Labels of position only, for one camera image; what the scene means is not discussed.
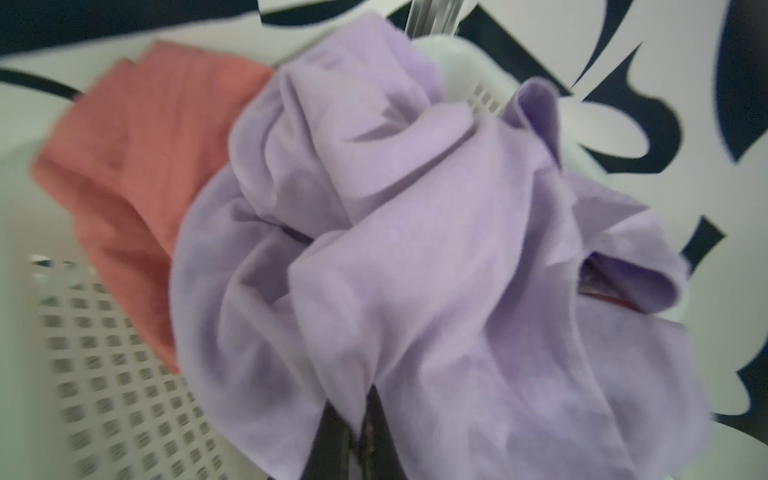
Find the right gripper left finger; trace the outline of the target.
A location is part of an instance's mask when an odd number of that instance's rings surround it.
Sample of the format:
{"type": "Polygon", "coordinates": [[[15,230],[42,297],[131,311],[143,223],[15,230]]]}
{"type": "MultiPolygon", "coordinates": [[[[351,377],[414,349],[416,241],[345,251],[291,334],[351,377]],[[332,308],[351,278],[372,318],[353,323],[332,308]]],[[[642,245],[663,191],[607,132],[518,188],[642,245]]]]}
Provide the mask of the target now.
{"type": "Polygon", "coordinates": [[[351,430],[332,404],[324,406],[301,480],[350,478],[351,430]]]}

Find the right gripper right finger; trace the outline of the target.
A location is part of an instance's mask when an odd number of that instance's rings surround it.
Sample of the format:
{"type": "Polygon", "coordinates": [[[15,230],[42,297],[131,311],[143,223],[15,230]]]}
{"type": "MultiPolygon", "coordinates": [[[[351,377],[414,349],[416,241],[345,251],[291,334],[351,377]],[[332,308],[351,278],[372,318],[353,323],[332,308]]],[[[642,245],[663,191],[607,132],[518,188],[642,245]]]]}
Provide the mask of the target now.
{"type": "Polygon", "coordinates": [[[358,460],[363,480],[406,480],[376,386],[366,397],[358,460]]]}

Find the purple t-shirt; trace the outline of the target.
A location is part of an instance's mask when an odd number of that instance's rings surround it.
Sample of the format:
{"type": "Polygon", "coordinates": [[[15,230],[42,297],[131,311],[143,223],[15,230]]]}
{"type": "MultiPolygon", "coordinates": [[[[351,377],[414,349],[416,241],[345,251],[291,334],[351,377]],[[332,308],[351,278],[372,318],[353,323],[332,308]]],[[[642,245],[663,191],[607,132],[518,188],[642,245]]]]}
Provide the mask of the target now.
{"type": "Polygon", "coordinates": [[[172,259],[183,377],[297,479],[323,411],[377,393],[409,479],[661,479],[706,447],[687,262],[646,205],[568,172],[558,96],[500,115],[371,13],[281,66],[172,259]]]}

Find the pink t-shirt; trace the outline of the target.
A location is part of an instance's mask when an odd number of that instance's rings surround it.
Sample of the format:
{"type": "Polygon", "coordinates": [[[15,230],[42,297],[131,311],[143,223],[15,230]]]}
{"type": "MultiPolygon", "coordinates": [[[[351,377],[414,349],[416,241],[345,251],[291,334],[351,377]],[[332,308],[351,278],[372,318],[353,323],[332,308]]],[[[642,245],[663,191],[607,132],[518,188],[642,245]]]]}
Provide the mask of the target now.
{"type": "Polygon", "coordinates": [[[71,214],[107,291],[172,373],[168,290],[180,225],[227,163],[235,119],[272,74],[239,56],[158,42],[79,95],[32,165],[33,180],[71,214]]]}

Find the aluminium frame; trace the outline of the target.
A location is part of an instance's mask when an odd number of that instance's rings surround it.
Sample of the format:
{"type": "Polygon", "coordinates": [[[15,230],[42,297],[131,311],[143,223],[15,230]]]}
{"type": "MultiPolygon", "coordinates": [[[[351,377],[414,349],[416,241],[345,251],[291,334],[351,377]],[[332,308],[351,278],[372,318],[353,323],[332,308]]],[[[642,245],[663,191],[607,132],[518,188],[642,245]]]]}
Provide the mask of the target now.
{"type": "Polygon", "coordinates": [[[414,39],[455,34],[463,4],[463,0],[413,0],[405,25],[406,35],[414,39]]]}

